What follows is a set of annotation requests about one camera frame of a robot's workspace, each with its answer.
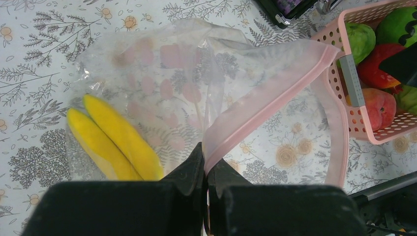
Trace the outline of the black poker chip case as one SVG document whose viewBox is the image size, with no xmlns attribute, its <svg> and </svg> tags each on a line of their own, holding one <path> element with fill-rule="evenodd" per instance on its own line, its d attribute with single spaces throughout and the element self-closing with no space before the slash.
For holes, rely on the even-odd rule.
<svg viewBox="0 0 417 236">
<path fill-rule="evenodd" d="M 326 15 L 342 0 L 255 0 L 254 2 L 275 26 L 285 29 L 308 10 L 315 8 Z"/>
</svg>

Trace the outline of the green toy custard apple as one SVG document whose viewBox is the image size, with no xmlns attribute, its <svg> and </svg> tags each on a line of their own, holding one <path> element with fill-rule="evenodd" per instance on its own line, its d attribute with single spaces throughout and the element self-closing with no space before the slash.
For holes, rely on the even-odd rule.
<svg viewBox="0 0 417 236">
<path fill-rule="evenodd" d="M 370 26 L 360 23 L 345 23 L 345 28 L 355 66 L 358 66 L 374 49 L 375 32 Z"/>
</svg>

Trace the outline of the pink plastic basket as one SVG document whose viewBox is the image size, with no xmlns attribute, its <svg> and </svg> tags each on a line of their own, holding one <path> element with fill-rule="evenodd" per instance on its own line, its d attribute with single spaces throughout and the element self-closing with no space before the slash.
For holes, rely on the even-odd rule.
<svg viewBox="0 0 417 236">
<path fill-rule="evenodd" d="M 364 23 L 375 28 L 394 9 L 416 4 L 415 0 L 384 0 L 346 9 L 322 31 L 312 36 L 314 40 L 341 49 L 329 69 L 329 84 L 347 110 L 351 138 L 380 145 L 416 131 L 417 117 L 409 113 L 400 113 L 389 127 L 372 131 L 362 95 L 363 83 L 358 77 L 351 55 L 345 23 Z"/>
</svg>

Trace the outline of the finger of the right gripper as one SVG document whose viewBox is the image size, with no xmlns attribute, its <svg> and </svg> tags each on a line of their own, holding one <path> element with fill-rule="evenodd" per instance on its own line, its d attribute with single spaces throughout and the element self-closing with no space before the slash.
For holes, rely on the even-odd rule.
<svg viewBox="0 0 417 236">
<path fill-rule="evenodd" d="M 379 69 L 401 84 L 417 87 L 417 43 L 383 60 Z"/>
</svg>

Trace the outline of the clear pink zip bag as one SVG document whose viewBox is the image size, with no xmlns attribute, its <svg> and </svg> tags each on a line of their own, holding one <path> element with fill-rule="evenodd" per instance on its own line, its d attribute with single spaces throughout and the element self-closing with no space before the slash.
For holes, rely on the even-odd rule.
<svg viewBox="0 0 417 236">
<path fill-rule="evenodd" d="M 342 187 L 343 103 L 329 84 L 339 49 L 311 39 L 254 46 L 238 29 L 183 19 L 110 33 L 76 59 L 69 108 L 90 94 L 112 105 L 158 155 L 164 176 L 201 144 L 204 173 L 221 160 L 254 184 Z M 68 143 L 80 146 L 67 130 Z M 81 148 L 71 173 L 107 178 Z"/>
</svg>

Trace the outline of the yellow toy bananas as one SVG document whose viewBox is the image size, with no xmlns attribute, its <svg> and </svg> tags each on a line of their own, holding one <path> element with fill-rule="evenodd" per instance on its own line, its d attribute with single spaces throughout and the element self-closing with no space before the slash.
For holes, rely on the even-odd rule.
<svg viewBox="0 0 417 236">
<path fill-rule="evenodd" d="M 159 181 L 164 177 L 158 155 L 112 105 L 90 94 L 82 102 L 85 111 L 70 108 L 67 123 L 107 179 Z"/>
</svg>

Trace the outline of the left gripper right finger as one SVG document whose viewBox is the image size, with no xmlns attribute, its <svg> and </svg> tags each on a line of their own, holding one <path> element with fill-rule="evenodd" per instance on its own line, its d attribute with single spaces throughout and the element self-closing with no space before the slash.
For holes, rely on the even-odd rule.
<svg viewBox="0 0 417 236">
<path fill-rule="evenodd" d="M 208 235 L 366 235 L 356 204 L 335 186 L 254 185 L 224 160 L 210 170 L 207 184 Z"/>
</svg>

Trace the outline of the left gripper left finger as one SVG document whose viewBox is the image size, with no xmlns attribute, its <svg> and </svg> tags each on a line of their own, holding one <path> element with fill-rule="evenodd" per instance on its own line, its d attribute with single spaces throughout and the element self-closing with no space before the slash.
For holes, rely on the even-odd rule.
<svg viewBox="0 0 417 236">
<path fill-rule="evenodd" d="M 25 236 L 200 236 L 201 144 L 160 181 L 68 181 L 50 187 Z"/>
</svg>

